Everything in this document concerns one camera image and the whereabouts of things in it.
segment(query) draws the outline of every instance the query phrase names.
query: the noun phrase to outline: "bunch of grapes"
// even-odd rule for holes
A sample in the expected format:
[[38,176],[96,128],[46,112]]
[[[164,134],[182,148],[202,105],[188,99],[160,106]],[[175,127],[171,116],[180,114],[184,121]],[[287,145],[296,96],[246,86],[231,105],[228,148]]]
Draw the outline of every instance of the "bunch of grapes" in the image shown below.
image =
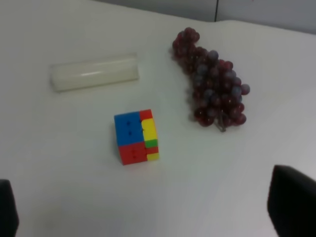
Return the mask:
[[191,78],[196,120],[202,126],[216,121],[221,131],[244,124],[242,95],[250,92],[249,85],[241,83],[233,63],[219,59],[217,51],[196,47],[198,40],[199,33],[188,27],[172,43],[174,56]]

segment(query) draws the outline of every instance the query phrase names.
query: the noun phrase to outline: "white table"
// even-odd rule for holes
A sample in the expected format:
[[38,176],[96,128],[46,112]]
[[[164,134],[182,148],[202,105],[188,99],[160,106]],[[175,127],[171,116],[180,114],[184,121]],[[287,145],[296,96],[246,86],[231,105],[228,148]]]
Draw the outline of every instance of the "white table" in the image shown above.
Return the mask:
[[[250,84],[244,126],[188,119],[188,81],[168,52],[186,26]],[[273,166],[316,178],[316,36],[87,0],[2,1],[0,32],[0,178],[18,237],[274,237]],[[127,52],[138,82],[50,90],[52,64]],[[113,115],[147,108],[161,159],[122,166]]]

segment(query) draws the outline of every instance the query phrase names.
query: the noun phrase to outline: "black object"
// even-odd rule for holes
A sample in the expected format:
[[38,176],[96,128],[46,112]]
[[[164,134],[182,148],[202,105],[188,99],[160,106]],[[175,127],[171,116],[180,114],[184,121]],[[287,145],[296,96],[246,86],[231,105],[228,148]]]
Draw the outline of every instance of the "black object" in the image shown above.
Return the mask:
[[290,166],[276,165],[268,212],[280,237],[316,237],[316,182]]
[[14,237],[19,217],[10,181],[0,179],[0,237]]

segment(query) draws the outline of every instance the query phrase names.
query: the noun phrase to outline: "rubik's cube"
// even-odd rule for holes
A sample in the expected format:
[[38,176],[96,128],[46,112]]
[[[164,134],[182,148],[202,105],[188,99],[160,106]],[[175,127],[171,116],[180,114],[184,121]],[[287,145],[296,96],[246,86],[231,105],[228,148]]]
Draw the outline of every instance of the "rubik's cube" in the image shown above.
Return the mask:
[[151,110],[115,115],[114,122],[119,154],[124,165],[159,159]]

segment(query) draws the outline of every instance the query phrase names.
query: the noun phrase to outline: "yellow cube face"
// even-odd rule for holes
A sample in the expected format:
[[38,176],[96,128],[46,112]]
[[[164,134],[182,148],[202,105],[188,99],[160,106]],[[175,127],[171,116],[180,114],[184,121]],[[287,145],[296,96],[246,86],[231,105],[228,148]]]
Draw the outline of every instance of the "yellow cube face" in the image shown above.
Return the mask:
[[157,133],[155,128],[155,122],[152,118],[142,121],[143,135],[145,141],[157,139]]
[[148,161],[157,160],[157,159],[159,159],[159,153],[147,154]]

